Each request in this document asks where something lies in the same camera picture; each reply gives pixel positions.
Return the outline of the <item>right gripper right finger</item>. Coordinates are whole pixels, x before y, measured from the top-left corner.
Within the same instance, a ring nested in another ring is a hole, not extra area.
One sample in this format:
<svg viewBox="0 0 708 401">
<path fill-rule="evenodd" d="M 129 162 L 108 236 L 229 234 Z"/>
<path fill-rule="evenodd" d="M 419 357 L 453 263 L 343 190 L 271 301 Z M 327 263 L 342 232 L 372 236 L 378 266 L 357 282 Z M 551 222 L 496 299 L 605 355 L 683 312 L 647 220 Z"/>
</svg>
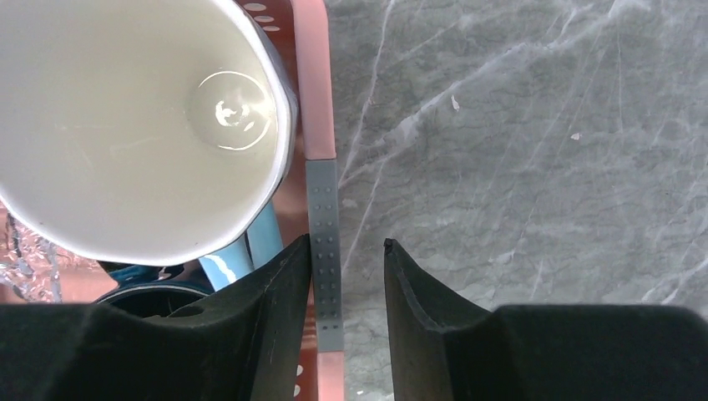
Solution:
<svg viewBox="0 0 708 401">
<path fill-rule="evenodd" d="M 488 311 L 384 243 L 398 400 L 704 400 L 707 323 L 683 307 Z"/>
</svg>

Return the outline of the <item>pink plastic basket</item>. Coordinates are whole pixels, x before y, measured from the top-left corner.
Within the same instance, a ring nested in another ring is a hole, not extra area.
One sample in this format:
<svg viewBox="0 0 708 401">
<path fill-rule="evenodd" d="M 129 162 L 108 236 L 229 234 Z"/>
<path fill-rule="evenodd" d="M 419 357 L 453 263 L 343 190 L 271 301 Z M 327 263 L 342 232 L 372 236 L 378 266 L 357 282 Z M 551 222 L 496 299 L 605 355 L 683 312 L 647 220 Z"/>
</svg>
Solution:
<svg viewBox="0 0 708 401">
<path fill-rule="evenodd" d="M 326 7 L 321 1 L 263 2 L 275 7 L 276 16 L 284 20 L 283 32 L 270 30 L 267 37 L 286 70 L 298 106 L 290 166 L 271 198 L 282 247 L 270 260 L 300 236 L 308 236 L 309 292 L 317 286 L 322 295 L 318 310 L 324 319 L 317 326 L 321 330 L 338 327 L 336 151 Z"/>
</svg>

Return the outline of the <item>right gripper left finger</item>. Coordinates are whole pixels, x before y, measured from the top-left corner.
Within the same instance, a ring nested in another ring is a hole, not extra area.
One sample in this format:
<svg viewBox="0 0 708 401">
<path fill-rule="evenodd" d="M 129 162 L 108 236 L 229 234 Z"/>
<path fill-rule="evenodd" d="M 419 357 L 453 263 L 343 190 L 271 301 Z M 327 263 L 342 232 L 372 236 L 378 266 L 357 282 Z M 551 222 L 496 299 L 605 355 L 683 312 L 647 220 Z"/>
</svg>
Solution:
<svg viewBox="0 0 708 401">
<path fill-rule="evenodd" d="M 308 236 L 166 317 L 105 303 L 1 308 L 4 400 L 291 400 Z"/>
</svg>

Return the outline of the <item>white and blue mug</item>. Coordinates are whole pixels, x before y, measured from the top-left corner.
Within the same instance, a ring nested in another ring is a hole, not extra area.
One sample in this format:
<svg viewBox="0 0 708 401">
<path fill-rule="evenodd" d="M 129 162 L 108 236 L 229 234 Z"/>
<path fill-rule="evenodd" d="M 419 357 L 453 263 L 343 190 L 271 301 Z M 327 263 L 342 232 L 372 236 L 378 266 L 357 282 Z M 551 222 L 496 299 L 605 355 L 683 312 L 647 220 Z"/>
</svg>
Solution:
<svg viewBox="0 0 708 401">
<path fill-rule="evenodd" d="M 263 266 L 298 111 L 270 30 L 263 1 L 2 2 L 2 203 L 97 261 Z"/>
</svg>

